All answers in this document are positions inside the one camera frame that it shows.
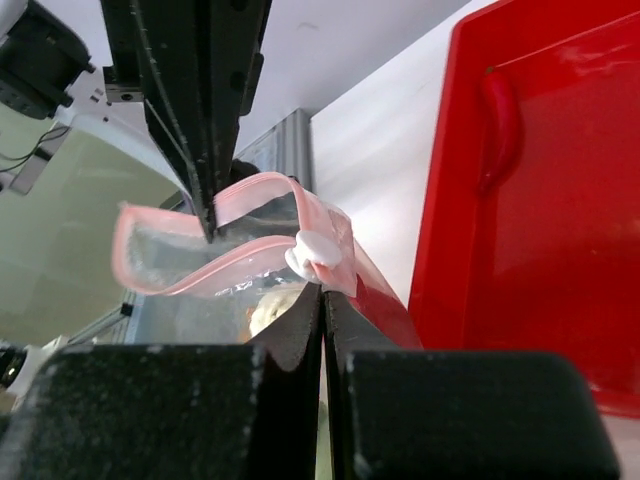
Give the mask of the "red plastic tray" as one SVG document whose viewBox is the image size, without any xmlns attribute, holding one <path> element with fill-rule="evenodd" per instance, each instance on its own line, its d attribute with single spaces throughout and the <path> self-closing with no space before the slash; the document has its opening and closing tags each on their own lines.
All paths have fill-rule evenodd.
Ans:
<svg viewBox="0 0 640 480">
<path fill-rule="evenodd" d="M 492 68 L 523 138 L 482 193 Z M 637 2 L 499 1 L 456 23 L 409 312 L 427 348 L 551 351 L 601 411 L 638 416 Z"/>
</svg>

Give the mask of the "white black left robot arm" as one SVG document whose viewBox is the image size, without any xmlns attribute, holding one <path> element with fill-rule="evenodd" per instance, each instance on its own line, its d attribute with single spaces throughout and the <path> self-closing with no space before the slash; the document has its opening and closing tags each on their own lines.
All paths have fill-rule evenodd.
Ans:
<svg viewBox="0 0 640 480">
<path fill-rule="evenodd" d="M 167 176 L 213 239 L 241 117 L 264 58 L 267 1 L 105 1 L 113 62 L 37 1 L 1 5 L 1 101 L 84 131 Z"/>
</svg>

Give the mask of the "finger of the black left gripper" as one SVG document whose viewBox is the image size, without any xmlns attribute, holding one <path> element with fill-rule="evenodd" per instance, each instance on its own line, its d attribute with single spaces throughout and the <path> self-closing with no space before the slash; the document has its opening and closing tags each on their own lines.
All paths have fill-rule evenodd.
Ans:
<svg viewBox="0 0 640 480">
<path fill-rule="evenodd" d="M 201 1 L 199 7 L 199 87 L 207 146 L 199 217 L 212 238 L 218 227 L 214 197 L 229 185 L 239 120 L 251 112 L 264 65 L 261 47 L 271 3 Z"/>
<path fill-rule="evenodd" d="M 211 118 L 201 69 L 206 1 L 102 1 L 112 79 L 141 96 L 151 138 L 182 182 L 205 238 L 213 238 Z"/>
</svg>

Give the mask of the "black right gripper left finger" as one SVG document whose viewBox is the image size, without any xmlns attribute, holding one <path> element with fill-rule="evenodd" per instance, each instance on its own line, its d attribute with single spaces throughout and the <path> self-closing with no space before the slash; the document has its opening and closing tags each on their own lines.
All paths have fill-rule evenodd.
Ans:
<svg viewBox="0 0 640 480">
<path fill-rule="evenodd" d="M 1 436 L 5 479 L 310 479 L 320 290 L 241 345 L 76 346 Z"/>
</svg>

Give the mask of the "clear zip top bag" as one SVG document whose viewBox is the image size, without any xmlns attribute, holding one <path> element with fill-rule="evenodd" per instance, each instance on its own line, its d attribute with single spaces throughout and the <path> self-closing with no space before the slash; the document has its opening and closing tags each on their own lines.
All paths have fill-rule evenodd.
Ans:
<svg viewBox="0 0 640 480">
<path fill-rule="evenodd" d="M 112 242 L 116 280 L 147 296 L 207 300 L 314 284 L 343 294 L 395 344 L 420 347 L 407 309 L 338 207 L 274 172 L 226 188 L 214 203 L 224 232 L 213 241 L 194 215 L 123 205 Z"/>
</svg>

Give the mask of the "yellow ginger root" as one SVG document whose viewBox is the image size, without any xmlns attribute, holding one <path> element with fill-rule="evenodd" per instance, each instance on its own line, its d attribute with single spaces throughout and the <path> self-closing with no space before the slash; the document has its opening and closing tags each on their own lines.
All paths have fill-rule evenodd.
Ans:
<svg viewBox="0 0 640 480">
<path fill-rule="evenodd" d="M 248 311 L 250 337 L 254 338 L 286 313 L 300 293 L 300 290 L 284 289 L 265 294 L 258 304 Z"/>
</svg>

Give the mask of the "red chili pepper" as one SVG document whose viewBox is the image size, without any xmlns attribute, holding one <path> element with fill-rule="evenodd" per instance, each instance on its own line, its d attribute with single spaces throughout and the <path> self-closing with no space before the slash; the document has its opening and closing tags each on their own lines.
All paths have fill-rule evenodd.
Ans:
<svg viewBox="0 0 640 480">
<path fill-rule="evenodd" d="M 481 93 L 489 119 L 489 153 L 479 181 L 479 190 L 488 193 L 513 167 L 523 127 L 516 90 L 501 70 L 488 70 L 481 82 Z"/>
</svg>

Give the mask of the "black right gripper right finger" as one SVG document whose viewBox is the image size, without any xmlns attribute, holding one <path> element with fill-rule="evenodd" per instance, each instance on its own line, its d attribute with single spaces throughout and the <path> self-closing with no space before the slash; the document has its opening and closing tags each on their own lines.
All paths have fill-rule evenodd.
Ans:
<svg viewBox="0 0 640 480">
<path fill-rule="evenodd" d="M 324 297 L 338 479 L 616 479 L 586 381 L 531 351 L 393 343 L 339 293 Z"/>
</svg>

